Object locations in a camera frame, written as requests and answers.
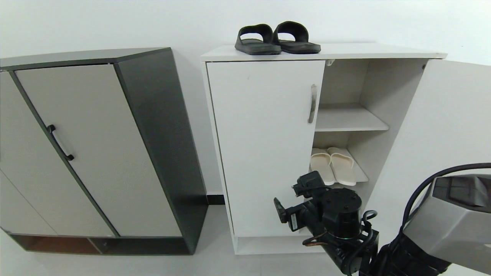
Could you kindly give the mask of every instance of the cabinet door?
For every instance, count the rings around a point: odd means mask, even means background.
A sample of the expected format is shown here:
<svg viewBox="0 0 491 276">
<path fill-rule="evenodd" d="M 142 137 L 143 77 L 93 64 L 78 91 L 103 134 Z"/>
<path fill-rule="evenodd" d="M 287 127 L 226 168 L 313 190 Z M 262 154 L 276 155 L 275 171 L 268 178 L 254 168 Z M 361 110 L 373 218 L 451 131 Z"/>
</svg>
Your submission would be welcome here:
<svg viewBox="0 0 491 276">
<path fill-rule="evenodd" d="M 312 85 L 325 62 L 207 63 L 221 160 L 235 236 L 289 236 L 273 198 L 302 202 L 291 186 L 308 173 L 315 132 Z"/>
<path fill-rule="evenodd" d="M 39 213 L 0 171 L 0 221 L 5 231 L 15 234 L 56 235 Z"/>
<path fill-rule="evenodd" d="M 381 236 L 397 233 L 406 202 L 427 177 L 490 161 L 490 122 L 491 66 L 430 60 L 367 205 L 379 213 L 372 223 Z"/>
<path fill-rule="evenodd" d="M 0 73 L 0 168 L 59 235 L 112 236 L 8 72 Z"/>
<path fill-rule="evenodd" d="M 181 236 L 112 65 L 17 75 L 43 122 L 55 125 L 61 147 L 75 157 L 70 165 L 120 235 Z"/>
</svg>

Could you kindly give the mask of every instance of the gray shoe cabinet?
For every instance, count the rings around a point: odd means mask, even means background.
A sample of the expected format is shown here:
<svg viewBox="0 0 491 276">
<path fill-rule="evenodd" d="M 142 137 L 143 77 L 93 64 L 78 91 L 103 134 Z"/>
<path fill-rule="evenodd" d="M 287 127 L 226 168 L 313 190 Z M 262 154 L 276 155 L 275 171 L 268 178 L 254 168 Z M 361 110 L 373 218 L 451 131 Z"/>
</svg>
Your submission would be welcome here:
<svg viewBox="0 0 491 276">
<path fill-rule="evenodd" d="M 207 202 L 170 48 L 0 60 L 0 226 L 26 250 L 193 254 Z"/>
</svg>

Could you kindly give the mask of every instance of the cabinet shelf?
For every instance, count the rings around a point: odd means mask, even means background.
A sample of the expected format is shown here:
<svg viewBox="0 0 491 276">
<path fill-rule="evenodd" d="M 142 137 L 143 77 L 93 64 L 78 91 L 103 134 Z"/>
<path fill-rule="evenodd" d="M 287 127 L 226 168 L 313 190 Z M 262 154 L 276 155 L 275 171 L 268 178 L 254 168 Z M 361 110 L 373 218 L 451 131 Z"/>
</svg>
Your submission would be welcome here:
<svg viewBox="0 0 491 276">
<path fill-rule="evenodd" d="M 384 122 L 359 104 L 319 105 L 316 132 L 388 130 Z"/>
</svg>

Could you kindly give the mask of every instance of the floor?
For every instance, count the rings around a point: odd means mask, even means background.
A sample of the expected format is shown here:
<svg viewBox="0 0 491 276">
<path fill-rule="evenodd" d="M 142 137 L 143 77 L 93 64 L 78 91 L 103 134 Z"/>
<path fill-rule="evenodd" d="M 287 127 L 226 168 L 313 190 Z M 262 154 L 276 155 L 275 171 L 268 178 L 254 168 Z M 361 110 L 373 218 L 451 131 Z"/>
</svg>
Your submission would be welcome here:
<svg viewBox="0 0 491 276">
<path fill-rule="evenodd" d="M 326 254 L 234 255 L 224 206 L 210 206 L 193 256 L 87 256 L 25 252 L 3 231 L 1 276 L 341 276 Z M 452 265 L 445 276 L 484 274 Z"/>
</svg>

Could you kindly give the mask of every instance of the cabinet base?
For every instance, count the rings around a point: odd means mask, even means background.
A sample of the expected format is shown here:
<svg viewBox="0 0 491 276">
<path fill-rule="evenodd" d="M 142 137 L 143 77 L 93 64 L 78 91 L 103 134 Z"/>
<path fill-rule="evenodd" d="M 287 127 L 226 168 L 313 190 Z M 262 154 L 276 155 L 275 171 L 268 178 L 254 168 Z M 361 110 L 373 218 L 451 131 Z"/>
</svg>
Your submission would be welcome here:
<svg viewBox="0 0 491 276">
<path fill-rule="evenodd" d="M 93 255 L 191 255 L 182 237 L 87 238 L 7 233 L 26 251 Z"/>
</svg>

